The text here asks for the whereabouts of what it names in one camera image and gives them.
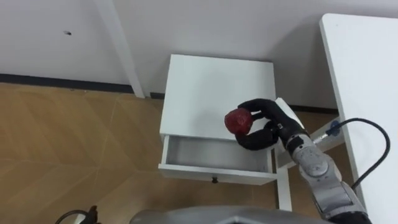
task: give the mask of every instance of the white nightstand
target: white nightstand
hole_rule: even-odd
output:
[[[160,125],[163,175],[253,185],[278,180],[280,207],[291,210],[287,169],[273,172],[271,150],[243,149],[224,126],[229,111],[255,98],[275,100],[272,63],[172,55]]]

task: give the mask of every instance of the drawer knob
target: drawer knob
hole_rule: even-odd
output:
[[[212,180],[211,180],[211,183],[217,184],[218,183],[217,177],[213,177]]]

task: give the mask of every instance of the black cord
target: black cord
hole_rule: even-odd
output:
[[[378,125],[375,122],[372,122],[370,120],[363,119],[363,118],[347,119],[347,120],[337,124],[336,126],[330,128],[329,130],[327,130],[326,134],[331,135],[337,129],[340,129],[342,126],[344,126],[350,122],[353,122],[353,121],[360,121],[360,122],[364,122],[366,124],[370,124],[371,126],[374,126],[383,134],[384,138],[386,139],[386,150],[384,151],[383,155],[380,157],[380,159],[377,162],[375,162],[373,164],[373,166],[371,166],[364,174],[362,174],[362,176],[360,178],[358,178],[358,180],[356,180],[356,182],[351,186],[352,189],[355,189],[372,171],[374,171],[386,159],[388,153],[390,152],[391,143],[390,143],[390,138],[389,138],[388,134],[382,127],[380,127],[380,125]]]
[[[66,219],[66,217],[70,216],[70,215],[74,215],[74,214],[82,214],[84,216],[88,216],[88,212],[83,211],[83,210],[72,210],[70,212],[67,212],[65,214],[63,214],[56,222],[55,224],[60,224],[64,219]]]

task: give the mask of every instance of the open drawer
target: open drawer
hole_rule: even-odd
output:
[[[262,185],[276,180],[271,150],[248,151],[232,140],[164,136],[159,169],[166,177]]]

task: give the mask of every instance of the black baseboard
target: black baseboard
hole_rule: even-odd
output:
[[[294,112],[335,114],[338,116],[338,109],[319,108],[314,106],[297,106],[297,105],[289,105],[289,106]]]
[[[149,93],[152,99],[164,100],[165,93]]]
[[[150,93],[150,97],[152,99],[160,99],[164,100],[164,93]],[[323,114],[335,114],[338,115],[337,109],[331,108],[319,108],[314,106],[297,106],[297,105],[289,105],[290,108],[295,112],[309,112],[309,113],[323,113]]]
[[[118,93],[134,93],[131,85],[66,80],[61,78],[32,77],[27,75],[0,74],[0,82],[22,85],[51,86],[77,90],[96,90]]]

